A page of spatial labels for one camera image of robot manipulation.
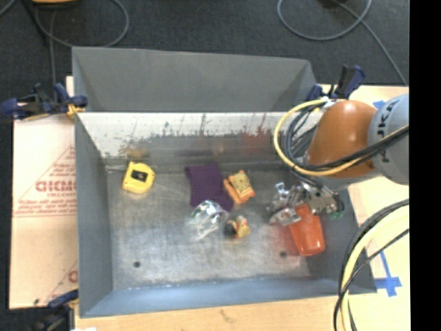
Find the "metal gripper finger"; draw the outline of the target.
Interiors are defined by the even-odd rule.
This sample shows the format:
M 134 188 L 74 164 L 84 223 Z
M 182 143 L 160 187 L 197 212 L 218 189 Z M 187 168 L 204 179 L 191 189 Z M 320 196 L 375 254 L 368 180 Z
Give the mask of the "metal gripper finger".
M 276 205 L 291 205 L 294 187 L 292 185 L 287 187 L 284 182 L 280 182 L 275 185 L 275 189 L 274 203 Z
M 297 223 L 302 220 L 302 217 L 297 214 L 297 212 L 290 207 L 285 207 L 272 214 L 269 219 L 270 224 L 281 224 L 281 225 L 289 225 L 293 223 Z

